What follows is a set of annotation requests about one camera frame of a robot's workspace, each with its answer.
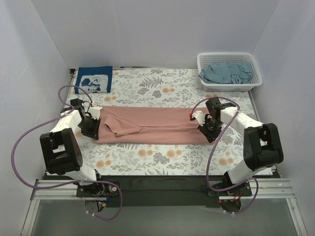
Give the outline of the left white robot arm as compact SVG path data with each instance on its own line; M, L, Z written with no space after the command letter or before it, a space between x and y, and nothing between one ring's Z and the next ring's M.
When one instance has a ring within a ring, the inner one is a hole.
M98 171L84 164L74 133L80 129L83 136L98 140L102 108L91 106L86 111L84 103L72 99L70 107L61 110L62 118L56 126L40 136L40 144L48 173L70 177L81 190L98 197L104 193L105 185Z

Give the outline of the pink t shirt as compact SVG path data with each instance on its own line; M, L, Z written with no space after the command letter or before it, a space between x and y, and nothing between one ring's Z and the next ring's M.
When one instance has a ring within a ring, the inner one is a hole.
M97 144L207 145L192 108L103 106Z

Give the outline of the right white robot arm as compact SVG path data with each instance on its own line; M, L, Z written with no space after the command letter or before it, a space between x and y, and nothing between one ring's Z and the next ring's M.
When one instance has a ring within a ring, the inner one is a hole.
M198 130L208 142L213 143L213 147L217 147L229 127L243 137L243 160L224 174L222 188L214 188L209 176L206 176L206 184L211 191L232 196L257 173L282 163L284 153L275 124L252 119L242 113L240 106L231 99L226 99L226 103L221 103L221 100L222 97L204 99L208 113L193 108L189 118L198 122Z

